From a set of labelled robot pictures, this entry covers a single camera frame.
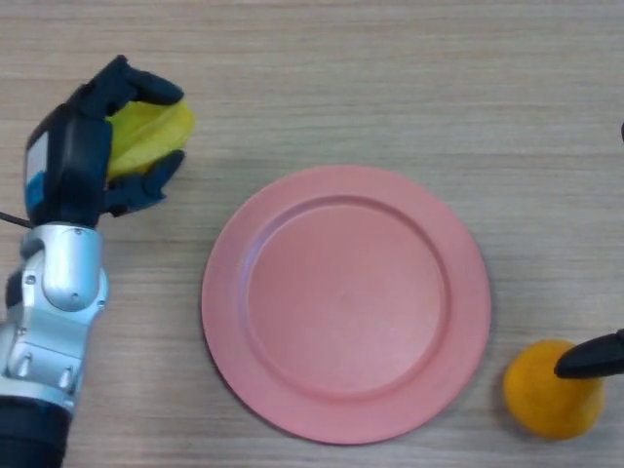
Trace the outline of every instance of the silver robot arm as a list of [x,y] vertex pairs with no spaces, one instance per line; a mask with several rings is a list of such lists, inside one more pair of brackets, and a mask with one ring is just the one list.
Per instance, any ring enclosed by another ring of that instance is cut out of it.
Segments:
[[44,224],[24,237],[20,256],[0,326],[0,439],[23,442],[0,441],[0,458],[16,468],[60,466],[92,323],[108,300],[102,238],[94,229]]
[[91,325],[108,299],[102,239],[92,229],[44,224],[24,237],[20,254],[8,320],[0,327],[3,395],[73,413]]

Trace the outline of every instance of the wood grain surface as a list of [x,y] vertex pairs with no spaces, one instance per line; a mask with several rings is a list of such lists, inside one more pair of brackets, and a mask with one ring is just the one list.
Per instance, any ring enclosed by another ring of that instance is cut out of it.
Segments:
[[[595,430],[564,444],[519,431],[498,385],[535,339],[624,326],[623,24],[618,0],[3,0],[0,210],[23,214],[29,132],[116,54],[179,83],[198,117],[169,201],[102,223],[112,300],[66,468],[621,466],[624,380],[608,382]],[[469,388],[425,427],[360,448],[249,414],[200,330],[225,221],[327,163],[424,184],[474,233],[492,281]],[[5,276],[22,234],[0,224]]]

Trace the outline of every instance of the black cable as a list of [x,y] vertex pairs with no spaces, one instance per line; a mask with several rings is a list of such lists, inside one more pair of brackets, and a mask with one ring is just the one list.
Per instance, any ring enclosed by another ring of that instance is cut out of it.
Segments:
[[0,212],[0,220],[10,222],[11,224],[15,224],[17,226],[26,227],[28,229],[32,228],[30,221],[21,217],[13,216],[12,214]]

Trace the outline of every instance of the robot finger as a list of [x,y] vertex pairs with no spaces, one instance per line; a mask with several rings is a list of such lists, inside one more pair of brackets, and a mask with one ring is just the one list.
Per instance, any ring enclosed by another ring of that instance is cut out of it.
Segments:
[[184,91],[179,86],[148,71],[129,67],[126,77],[136,87],[133,100],[155,105],[173,105],[184,97]]

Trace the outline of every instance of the blue label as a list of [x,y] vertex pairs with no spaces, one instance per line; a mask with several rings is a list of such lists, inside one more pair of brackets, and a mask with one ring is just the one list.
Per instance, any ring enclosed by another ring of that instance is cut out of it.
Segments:
[[43,202],[43,180],[44,173],[40,171],[26,185],[25,197],[28,211]]

